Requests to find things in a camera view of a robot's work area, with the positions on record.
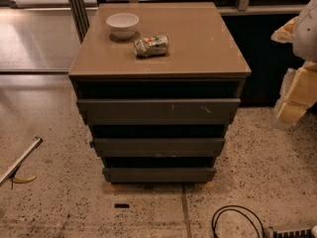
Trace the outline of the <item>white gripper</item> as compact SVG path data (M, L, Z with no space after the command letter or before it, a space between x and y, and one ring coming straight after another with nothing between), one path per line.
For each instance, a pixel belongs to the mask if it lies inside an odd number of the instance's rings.
M307 60L299 69L289 68L280 97L273 108L276 127L294 126L317 102L317 0L310 0L294 17L270 37L277 43L292 43L296 56Z

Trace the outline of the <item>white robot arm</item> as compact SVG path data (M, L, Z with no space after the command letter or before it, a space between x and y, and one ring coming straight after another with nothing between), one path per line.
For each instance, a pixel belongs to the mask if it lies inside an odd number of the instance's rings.
M288 129L317 102L317 0L310 0L299 15L276 30L271 39L282 44L292 43L293 53L304 60L299 69L287 70L273 108L274 125Z

